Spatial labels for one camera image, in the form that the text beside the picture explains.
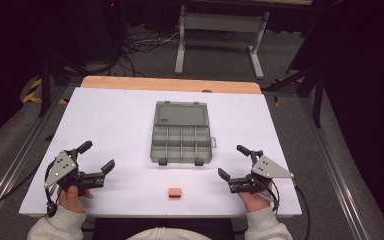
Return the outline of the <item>black tripod stand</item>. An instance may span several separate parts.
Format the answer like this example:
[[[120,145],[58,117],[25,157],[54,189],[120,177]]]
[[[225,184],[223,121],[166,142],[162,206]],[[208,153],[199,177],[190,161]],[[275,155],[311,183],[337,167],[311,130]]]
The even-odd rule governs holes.
[[[300,85],[296,88],[298,97],[308,97],[312,91],[314,93],[312,118],[317,128],[321,127],[320,114],[324,87],[323,72],[320,68],[309,68],[304,71],[299,71],[283,80],[272,83],[268,87],[261,89],[262,92],[276,92],[277,90],[301,80]]]
[[[51,107],[51,79],[54,79],[58,86],[66,86],[69,82],[66,67],[82,76],[89,74],[84,67],[67,2],[68,0],[32,0],[36,14],[34,23],[43,55],[40,117]]]

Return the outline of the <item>grey clear compartment box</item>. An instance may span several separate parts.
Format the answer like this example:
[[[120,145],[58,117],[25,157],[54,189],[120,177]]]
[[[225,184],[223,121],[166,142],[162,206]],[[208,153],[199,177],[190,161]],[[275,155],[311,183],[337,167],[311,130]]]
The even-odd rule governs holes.
[[[203,166],[211,162],[214,147],[206,103],[156,103],[150,150],[153,163]]]

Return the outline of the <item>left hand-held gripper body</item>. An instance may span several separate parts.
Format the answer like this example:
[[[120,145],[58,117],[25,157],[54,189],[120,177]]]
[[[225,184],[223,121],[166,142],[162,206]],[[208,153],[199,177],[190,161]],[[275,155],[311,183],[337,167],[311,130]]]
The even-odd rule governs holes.
[[[84,196],[88,189],[102,188],[104,186],[105,174],[84,173],[79,170],[77,157],[79,150],[61,151],[48,166],[45,173],[44,189],[51,196],[56,186],[68,190],[70,186],[78,188],[78,195]]]

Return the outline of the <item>white metal table frame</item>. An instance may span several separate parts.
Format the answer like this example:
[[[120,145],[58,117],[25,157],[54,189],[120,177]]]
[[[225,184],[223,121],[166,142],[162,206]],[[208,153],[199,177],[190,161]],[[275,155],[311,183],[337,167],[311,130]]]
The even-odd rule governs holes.
[[[256,78],[263,79],[264,73],[258,57],[258,52],[266,30],[269,16],[269,12],[264,12],[261,17],[191,13],[187,11],[185,5],[182,5],[179,18],[179,43],[174,69],[175,74],[183,74],[186,30],[228,31],[255,33],[255,42],[253,45],[247,47],[247,51],[250,56]]]

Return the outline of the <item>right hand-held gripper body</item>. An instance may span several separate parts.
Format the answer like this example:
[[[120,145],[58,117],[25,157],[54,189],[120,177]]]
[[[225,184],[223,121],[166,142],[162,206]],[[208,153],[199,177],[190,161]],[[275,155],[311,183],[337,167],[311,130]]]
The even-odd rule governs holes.
[[[250,173],[243,178],[230,179],[229,188],[232,193],[248,192],[250,194],[264,192],[268,189],[273,178],[289,178],[294,175],[280,166],[263,151],[251,151],[249,157],[252,161]]]

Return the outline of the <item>yellow black floor tape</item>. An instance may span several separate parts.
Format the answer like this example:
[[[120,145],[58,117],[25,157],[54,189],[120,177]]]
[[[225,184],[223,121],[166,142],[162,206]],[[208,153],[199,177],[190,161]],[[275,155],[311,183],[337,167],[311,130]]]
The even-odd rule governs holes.
[[[21,98],[23,103],[41,103],[42,97],[38,95],[39,89],[42,85],[42,79],[38,78],[32,82],[25,96]]]

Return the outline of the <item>person's right hand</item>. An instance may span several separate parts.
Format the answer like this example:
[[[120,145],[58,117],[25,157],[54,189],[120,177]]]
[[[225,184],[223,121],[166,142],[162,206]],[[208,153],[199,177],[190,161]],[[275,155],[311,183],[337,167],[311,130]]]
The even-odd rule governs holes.
[[[238,196],[243,201],[244,207],[248,213],[269,208],[271,206],[271,201],[268,199],[269,192],[267,190],[255,194],[240,192]]]

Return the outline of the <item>person's left hand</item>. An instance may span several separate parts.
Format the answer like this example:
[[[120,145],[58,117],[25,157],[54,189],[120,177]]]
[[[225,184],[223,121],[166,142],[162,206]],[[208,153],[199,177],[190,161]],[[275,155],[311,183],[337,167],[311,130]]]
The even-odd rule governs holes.
[[[59,204],[68,211],[82,214],[84,207],[79,200],[79,190],[77,186],[70,186],[67,190],[62,189],[59,192]]]

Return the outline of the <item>person's torso and lap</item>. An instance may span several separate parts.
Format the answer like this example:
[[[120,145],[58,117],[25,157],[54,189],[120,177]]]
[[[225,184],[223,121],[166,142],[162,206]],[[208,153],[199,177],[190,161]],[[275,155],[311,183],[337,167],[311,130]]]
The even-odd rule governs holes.
[[[235,240],[230,219],[98,219],[93,240]]]

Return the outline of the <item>wooden table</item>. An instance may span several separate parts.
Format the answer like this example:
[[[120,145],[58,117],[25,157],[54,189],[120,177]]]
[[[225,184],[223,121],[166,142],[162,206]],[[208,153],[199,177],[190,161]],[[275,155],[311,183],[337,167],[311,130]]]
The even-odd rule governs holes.
[[[87,76],[82,88],[183,91],[207,93],[261,94],[254,82],[232,82],[190,79],[165,79],[143,77]]]

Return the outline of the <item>aluminium floor rail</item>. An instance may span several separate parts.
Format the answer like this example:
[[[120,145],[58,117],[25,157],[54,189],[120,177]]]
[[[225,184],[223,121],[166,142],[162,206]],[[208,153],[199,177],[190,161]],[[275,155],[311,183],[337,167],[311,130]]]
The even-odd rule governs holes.
[[[44,113],[41,114],[34,122],[29,134],[22,142],[21,148],[16,152],[15,157],[11,160],[5,175],[0,180],[0,208],[6,197],[13,190],[14,184],[21,173],[28,157],[31,155],[39,135],[47,124],[53,110],[58,105],[60,98],[64,95],[66,88],[64,86],[57,86],[51,94],[50,100],[45,107]]]
[[[306,119],[309,121],[310,129],[316,138],[317,145],[320,148],[328,176],[333,185],[354,240],[371,240],[371,237],[364,226],[347,183],[333,156],[331,155],[329,144],[325,138],[323,130],[318,128],[314,123],[311,102],[306,98],[300,98],[299,102]]]

